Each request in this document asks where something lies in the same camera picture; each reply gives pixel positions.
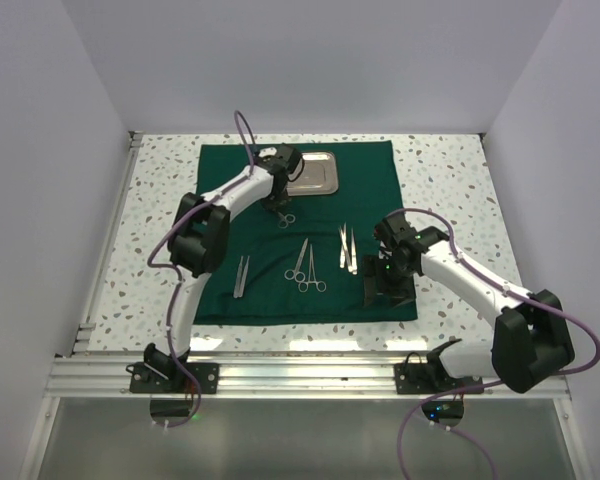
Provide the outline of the steel scalpel handle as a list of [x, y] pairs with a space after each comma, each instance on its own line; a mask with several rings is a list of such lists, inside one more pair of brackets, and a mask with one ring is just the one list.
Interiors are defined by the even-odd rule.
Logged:
[[249, 270], [249, 264], [250, 264], [250, 257], [246, 256], [245, 263], [244, 263], [243, 278], [242, 278], [242, 282], [241, 282], [240, 298], [242, 298], [244, 295], [244, 290], [245, 290], [247, 276], [248, 276], [248, 270]]
[[241, 256], [239, 265], [237, 268], [237, 272], [236, 272], [236, 279], [235, 279], [234, 290], [233, 290], [233, 298], [240, 298], [240, 289], [241, 289], [241, 282], [242, 282], [242, 278], [243, 278], [244, 263], [245, 263], [245, 257]]

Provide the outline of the steel tweezers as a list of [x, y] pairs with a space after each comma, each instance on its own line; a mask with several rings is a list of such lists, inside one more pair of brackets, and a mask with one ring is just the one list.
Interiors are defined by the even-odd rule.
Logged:
[[358, 262], [357, 262], [355, 236], [354, 236], [353, 231], [351, 231], [350, 234], [347, 234], [347, 227], [346, 227], [346, 239], [347, 239], [349, 260], [350, 260], [350, 262], [349, 262], [350, 269], [347, 271], [352, 275], [357, 275], [358, 274]]
[[339, 228], [339, 236], [340, 236], [340, 242], [341, 242], [341, 250], [340, 250], [340, 260], [339, 260], [339, 265], [341, 269], [350, 269], [349, 266], [349, 252], [348, 252], [348, 245], [347, 245], [347, 239], [346, 239], [346, 226], [343, 225]]

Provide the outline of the small steel scissors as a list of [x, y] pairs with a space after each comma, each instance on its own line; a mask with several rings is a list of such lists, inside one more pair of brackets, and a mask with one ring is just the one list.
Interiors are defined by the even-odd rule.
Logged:
[[294, 224], [296, 221], [296, 216], [292, 213], [278, 212], [277, 217], [278, 217], [278, 227], [280, 229], [286, 229], [289, 226], [291, 226], [292, 224]]

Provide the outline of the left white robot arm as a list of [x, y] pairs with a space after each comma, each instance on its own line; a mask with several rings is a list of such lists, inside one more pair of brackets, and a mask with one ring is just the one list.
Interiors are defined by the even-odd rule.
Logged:
[[278, 212], [289, 200], [291, 175], [304, 164], [302, 153], [286, 144], [271, 155], [246, 150], [249, 163], [234, 178], [203, 194], [182, 197], [171, 229], [149, 254], [148, 267], [177, 275], [166, 310], [165, 337], [149, 344], [143, 359], [165, 392], [177, 392], [187, 379], [194, 380], [186, 367], [190, 333], [206, 284], [226, 257], [231, 222], [255, 203]]

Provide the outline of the steel surgical scissors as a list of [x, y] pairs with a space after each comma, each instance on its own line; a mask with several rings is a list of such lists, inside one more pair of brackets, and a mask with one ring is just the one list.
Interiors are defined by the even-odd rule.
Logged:
[[306, 274], [301, 270], [301, 268], [302, 268], [302, 265], [304, 262], [304, 257], [306, 254], [306, 250], [308, 248], [308, 244], [309, 244], [309, 239], [306, 238], [301, 246], [301, 249], [300, 249], [300, 252], [296, 259], [295, 265], [292, 268], [287, 269], [284, 273], [284, 278], [286, 280], [302, 282], [306, 279]]

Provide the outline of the dark green surgical cloth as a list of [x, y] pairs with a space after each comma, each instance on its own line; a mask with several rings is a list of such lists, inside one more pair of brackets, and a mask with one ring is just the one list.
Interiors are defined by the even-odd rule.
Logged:
[[[339, 189], [323, 196], [291, 199], [288, 210], [296, 216], [286, 229], [278, 217], [255, 203], [231, 222], [226, 258], [208, 281], [195, 316], [198, 325], [272, 326], [314, 323], [409, 322], [418, 317], [414, 303], [391, 308], [384, 297], [363, 306], [360, 275], [339, 268], [338, 229], [353, 229], [358, 256], [376, 254], [375, 225], [402, 205], [402, 195], [388, 141], [300, 144], [302, 152], [329, 151], [337, 161]], [[300, 293], [296, 281], [284, 278], [295, 265], [304, 240], [309, 244], [301, 270], [307, 272], [309, 246], [313, 246], [318, 280]], [[241, 256], [250, 264], [244, 295], [233, 298]]]

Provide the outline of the stainless steel instrument tray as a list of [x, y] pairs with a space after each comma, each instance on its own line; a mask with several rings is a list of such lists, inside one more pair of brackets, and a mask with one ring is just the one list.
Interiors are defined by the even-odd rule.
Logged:
[[291, 197], [331, 195], [339, 189], [336, 157], [329, 151], [303, 153], [304, 170], [287, 185]]

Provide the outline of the steel forceps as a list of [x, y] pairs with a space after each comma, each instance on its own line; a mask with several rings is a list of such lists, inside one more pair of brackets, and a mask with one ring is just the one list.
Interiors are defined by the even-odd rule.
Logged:
[[315, 259], [313, 246], [309, 246], [309, 260], [307, 272], [300, 272], [297, 276], [296, 283], [300, 293], [306, 293], [311, 287], [314, 287], [318, 293], [324, 293], [327, 290], [327, 284], [323, 280], [318, 280], [315, 270]]

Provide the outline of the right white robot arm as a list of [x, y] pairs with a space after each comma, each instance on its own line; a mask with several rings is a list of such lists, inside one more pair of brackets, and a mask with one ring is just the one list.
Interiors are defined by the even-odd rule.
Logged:
[[402, 213], [374, 227], [376, 255], [363, 260], [364, 303], [384, 297], [390, 306], [415, 302], [417, 276], [465, 301], [490, 325], [488, 342], [448, 340], [418, 363], [404, 360], [396, 374], [418, 388], [448, 392], [491, 377], [525, 393], [575, 359], [562, 305], [548, 290], [530, 292], [490, 271], [459, 249], [450, 228], [414, 228]]

